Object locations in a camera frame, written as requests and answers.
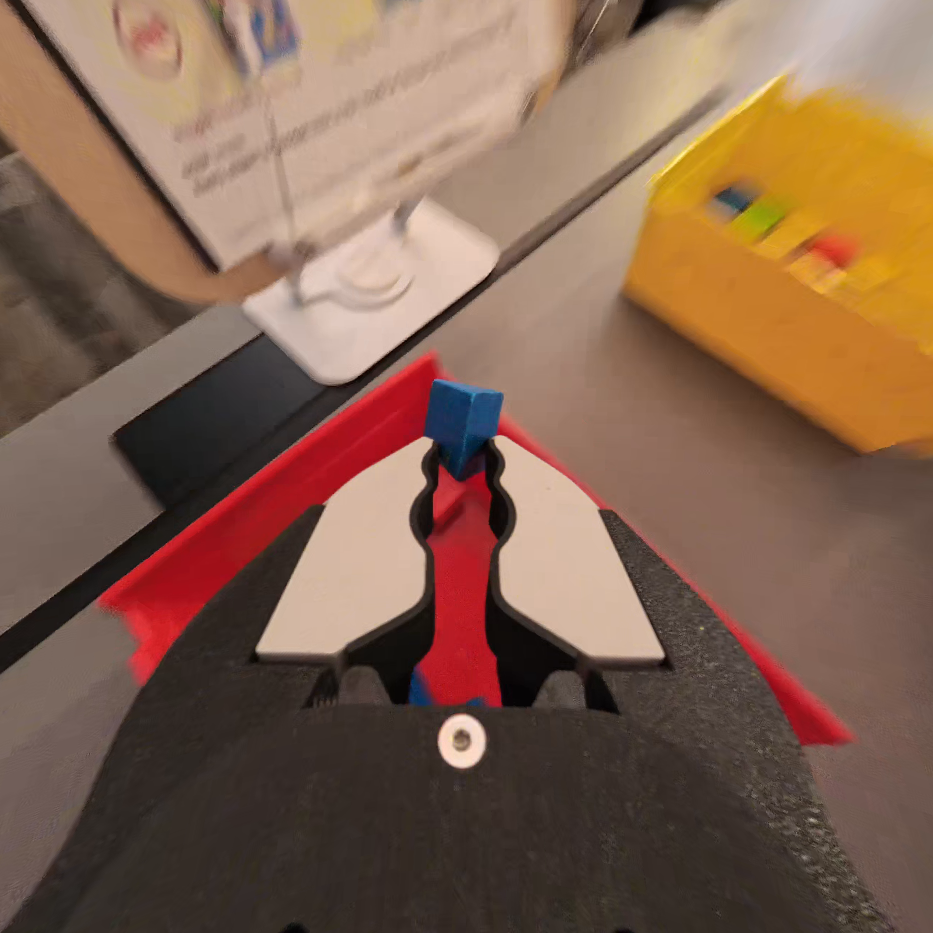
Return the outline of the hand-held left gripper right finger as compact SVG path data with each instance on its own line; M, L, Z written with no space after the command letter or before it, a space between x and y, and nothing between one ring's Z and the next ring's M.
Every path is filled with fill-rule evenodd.
M505 608L573 659L656 666L666 654L597 504L565 473L509 437L490 444L507 527L499 539Z

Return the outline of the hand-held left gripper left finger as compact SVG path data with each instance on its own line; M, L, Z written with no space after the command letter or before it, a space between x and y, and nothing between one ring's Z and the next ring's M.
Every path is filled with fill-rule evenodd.
M428 489L421 437L362 470L327 501L256 645L262 661L332 661L414 609L426 593L413 508Z

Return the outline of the red plastic bin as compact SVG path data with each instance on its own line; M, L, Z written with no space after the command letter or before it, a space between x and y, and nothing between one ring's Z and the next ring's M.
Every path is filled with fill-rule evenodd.
M138 647L130 661L140 685L195 616L242 569L311 506L328 501L378 455L424 430L432 382L447 378L436 354L397 375L292 448L128 571L99 605L122 618ZM494 538L483 520L484 482L457 483L441 473L434 504L437 627L420 663L436 709L501 706L495 660L484 636L483 604Z

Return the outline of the blue triangular wooden block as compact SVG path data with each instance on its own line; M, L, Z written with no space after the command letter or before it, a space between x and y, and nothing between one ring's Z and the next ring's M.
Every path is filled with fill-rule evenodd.
M484 450L498 434L502 392L436 379L428 395L424 435L439 450L439 461L458 482L484 469Z

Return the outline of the yellow plastic bin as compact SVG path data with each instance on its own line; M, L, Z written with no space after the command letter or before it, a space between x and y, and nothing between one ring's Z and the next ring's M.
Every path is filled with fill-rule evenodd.
M764 257L706 208L733 184L859 259ZM890 112L770 81L651 180L623 292L851 448L931 455L931 136Z

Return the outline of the yellow wooden cube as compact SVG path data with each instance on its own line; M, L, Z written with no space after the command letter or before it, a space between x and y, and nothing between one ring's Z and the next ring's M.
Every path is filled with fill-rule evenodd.
M783 260L804 248L823 228L822 221L812 216L788 215L760 241L758 250L768 259Z

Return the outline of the red wooden cube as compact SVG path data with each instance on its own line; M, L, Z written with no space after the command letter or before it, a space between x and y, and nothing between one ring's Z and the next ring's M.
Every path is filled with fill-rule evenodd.
M860 241L854 237L825 231L810 239L807 253L835 269L847 270L859 259L862 246Z

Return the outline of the black flat pad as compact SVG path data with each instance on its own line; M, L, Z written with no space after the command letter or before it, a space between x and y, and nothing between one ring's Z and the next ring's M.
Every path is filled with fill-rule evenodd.
M136 416L111 441L157 503L171 508L324 390L261 336Z

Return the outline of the white board stand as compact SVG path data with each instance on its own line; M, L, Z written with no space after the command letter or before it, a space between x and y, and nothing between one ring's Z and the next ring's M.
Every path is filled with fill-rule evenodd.
M424 198L400 205L242 309L311 379L349 383L474 287L496 242Z

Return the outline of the long green wooden block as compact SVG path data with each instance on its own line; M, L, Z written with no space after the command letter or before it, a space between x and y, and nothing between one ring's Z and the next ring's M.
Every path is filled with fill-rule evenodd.
M746 245L764 240L786 218L788 204L770 195L754 199L727 225L730 234Z

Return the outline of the printed instruction sheet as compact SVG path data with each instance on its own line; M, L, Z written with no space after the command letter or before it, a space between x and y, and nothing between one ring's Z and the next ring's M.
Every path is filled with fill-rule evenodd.
M568 2L12 2L210 269L320 241L513 133Z

